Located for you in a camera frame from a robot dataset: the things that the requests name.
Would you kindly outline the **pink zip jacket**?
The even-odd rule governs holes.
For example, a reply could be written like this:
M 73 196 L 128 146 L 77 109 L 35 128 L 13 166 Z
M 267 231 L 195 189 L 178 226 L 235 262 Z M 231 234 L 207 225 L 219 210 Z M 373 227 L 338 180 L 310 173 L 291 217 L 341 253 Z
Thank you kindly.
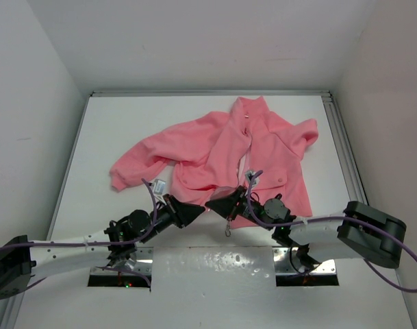
M 246 184 L 247 171 L 262 171 L 252 188 L 261 202 L 281 194 L 293 215 L 309 217 L 301 161 L 317 139 L 315 119 L 293 125 L 263 97 L 239 97 L 230 112 L 209 112 L 135 144 L 110 169 L 111 185 L 117 191 L 139 186 L 174 162 L 172 195 L 202 206 L 221 188 Z

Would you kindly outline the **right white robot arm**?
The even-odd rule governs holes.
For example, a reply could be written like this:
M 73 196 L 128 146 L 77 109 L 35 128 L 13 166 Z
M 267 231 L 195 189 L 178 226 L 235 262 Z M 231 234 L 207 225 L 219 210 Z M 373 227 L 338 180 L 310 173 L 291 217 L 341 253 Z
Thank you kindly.
M 261 204 L 241 186 L 205 205 L 230 222 L 242 217 L 270 231 L 276 243 L 294 250 L 294 259 L 306 269 L 344 258 L 363 258 L 388 269 L 400 265 L 406 224 L 361 202 L 351 201 L 340 214 L 328 217 L 297 217 L 281 195 Z

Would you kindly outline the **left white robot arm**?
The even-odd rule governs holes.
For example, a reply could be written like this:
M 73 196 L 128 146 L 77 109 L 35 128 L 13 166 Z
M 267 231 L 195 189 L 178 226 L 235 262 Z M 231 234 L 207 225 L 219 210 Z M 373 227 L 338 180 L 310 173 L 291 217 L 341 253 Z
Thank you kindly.
M 0 300 L 18 295 L 49 276 L 86 267 L 113 267 L 169 226 L 189 226 L 204 207 L 165 195 L 152 212 L 135 210 L 98 232 L 62 241 L 16 236 L 0 247 Z

